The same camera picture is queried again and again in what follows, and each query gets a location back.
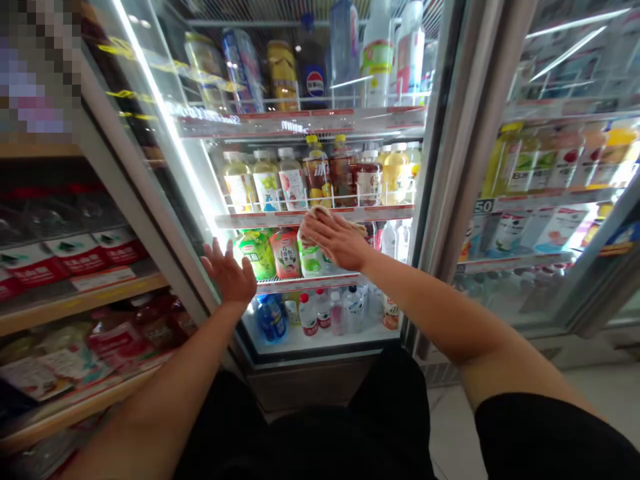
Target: fluorescent light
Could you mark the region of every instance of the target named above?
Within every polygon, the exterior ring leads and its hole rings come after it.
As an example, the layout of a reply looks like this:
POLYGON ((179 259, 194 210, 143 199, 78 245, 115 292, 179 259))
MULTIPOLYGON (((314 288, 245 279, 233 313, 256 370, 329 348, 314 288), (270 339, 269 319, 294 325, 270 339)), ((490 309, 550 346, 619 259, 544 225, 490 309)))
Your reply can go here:
POLYGON ((566 52, 564 52, 562 55, 560 55, 558 58, 556 58, 556 60, 552 61, 550 64, 548 64, 545 68, 542 69, 542 71, 540 73, 538 73, 534 78, 532 78, 531 80, 529 80, 529 82, 532 82, 534 80, 536 80, 536 78, 541 77, 542 75, 544 75, 546 72, 548 72, 549 70, 551 70, 554 67, 557 67, 558 65, 560 65, 562 62, 564 62, 564 60, 568 59, 570 56, 572 56, 575 52, 577 52, 578 50, 580 50, 582 47, 584 47, 588 42, 590 42, 593 38, 595 38, 597 35, 600 35, 600 33, 602 33, 602 31, 607 28, 607 26, 604 27, 600 27, 598 28, 598 30, 596 31, 592 31, 590 34, 588 34, 586 37, 584 37, 583 39, 581 39, 578 43, 576 43, 574 46, 572 46, 569 50, 567 50, 566 52))
POLYGON ((373 75, 368 75, 366 77, 360 77, 356 80, 349 80, 348 82, 342 82, 342 83, 338 83, 337 85, 332 85, 329 88, 330 89, 334 89, 334 88, 338 88, 338 87, 344 87, 345 85, 350 85, 352 83, 356 83, 362 80, 369 80, 370 78, 373 78, 373 75))
POLYGON ((551 27, 548 29, 530 33, 525 38, 526 39, 535 38, 535 37, 539 37, 540 35, 546 35, 548 33, 567 30, 574 27, 581 27, 582 25, 589 25, 590 23, 595 23, 599 21, 609 20, 612 18, 616 18, 617 16, 622 15, 623 13, 628 12, 629 10, 631 9, 628 8, 628 9, 616 10, 609 13, 602 13, 601 15, 594 15, 592 17, 583 18, 581 20, 563 23, 562 25, 558 25, 556 27, 551 27))

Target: leg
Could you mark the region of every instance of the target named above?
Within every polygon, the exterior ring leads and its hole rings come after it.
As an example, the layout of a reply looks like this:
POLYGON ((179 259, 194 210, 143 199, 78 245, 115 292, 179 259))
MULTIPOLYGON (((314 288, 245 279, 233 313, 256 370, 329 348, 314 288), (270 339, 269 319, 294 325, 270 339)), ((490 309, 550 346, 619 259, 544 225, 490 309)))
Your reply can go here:
POLYGON ((200 478, 244 452, 267 426, 251 390, 234 374, 221 371, 191 429, 173 478, 200 478))

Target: right hand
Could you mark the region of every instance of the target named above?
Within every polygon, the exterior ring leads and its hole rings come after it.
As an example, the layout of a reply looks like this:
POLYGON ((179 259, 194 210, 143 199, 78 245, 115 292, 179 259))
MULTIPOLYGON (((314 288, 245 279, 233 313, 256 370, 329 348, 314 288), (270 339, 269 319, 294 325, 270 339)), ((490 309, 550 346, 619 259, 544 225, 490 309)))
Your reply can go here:
POLYGON ((329 256, 334 265, 351 271, 362 271, 375 250, 352 225, 336 213, 331 216, 318 210, 317 219, 310 214, 300 226, 302 235, 313 240, 329 256))

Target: wooden shelf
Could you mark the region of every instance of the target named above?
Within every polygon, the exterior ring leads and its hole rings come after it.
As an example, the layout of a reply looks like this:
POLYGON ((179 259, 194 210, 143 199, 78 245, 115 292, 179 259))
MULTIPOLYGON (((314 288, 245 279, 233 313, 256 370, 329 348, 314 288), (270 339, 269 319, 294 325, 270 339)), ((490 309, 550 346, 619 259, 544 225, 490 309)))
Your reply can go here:
POLYGON ((0 336, 102 307, 108 303, 124 300, 166 286, 168 286, 168 283, 162 274, 155 272, 112 287, 68 295, 62 299, 44 301, 39 305, 18 309, 0 316, 0 336))
POLYGON ((0 439, 0 450, 6 455, 19 452, 101 412, 138 390, 160 367, 155 365, 129 379, 111 377, 87 390, 44 404, 33 414, 28 414, 28 418, 14 424, 13 431, 0 439))

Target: refrigerator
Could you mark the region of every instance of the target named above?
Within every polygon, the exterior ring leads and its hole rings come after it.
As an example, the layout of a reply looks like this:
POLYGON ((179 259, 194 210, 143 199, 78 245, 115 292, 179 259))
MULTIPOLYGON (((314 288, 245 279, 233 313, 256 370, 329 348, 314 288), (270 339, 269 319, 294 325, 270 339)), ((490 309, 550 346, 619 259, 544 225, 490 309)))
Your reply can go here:
POLYGON ((53 29, 79 74, 80 105, 64 108, 76 142, 130 224, 154 224, 170 252, 158 266, 180 271, 191 317, 201 323, 221 302, 204 243, 231 239, 238 257, 267 258, 257 293, 278 304, 280 330, 264 328, 266 300, 254 299, 223 362, 266 410, 344 401, 388 345, 404 346, 432 385, 458 378, 402 312, 396 327, 393 300, 380 303, 362 275, 315 269, 321 256, 301 265, 308 275, 274 268, 274 238, 314 204, 364 224, 377 248, 392 229, 404 261, 550 359, 598 325, 578 316, 581 282, 637 193, 633 2, 410 4, 86 0, 80 42, 53 29), (617 160, 589 163, 587 148, 617 160), (344 157, 379 163, 383 188, 358 183, 360 167, 334 170, 344 157), (283 167, 291 158, 298 190, 283 167), (352 285, 364 315, 342 335, 286 308, 299 293, 344 301, 352 285))

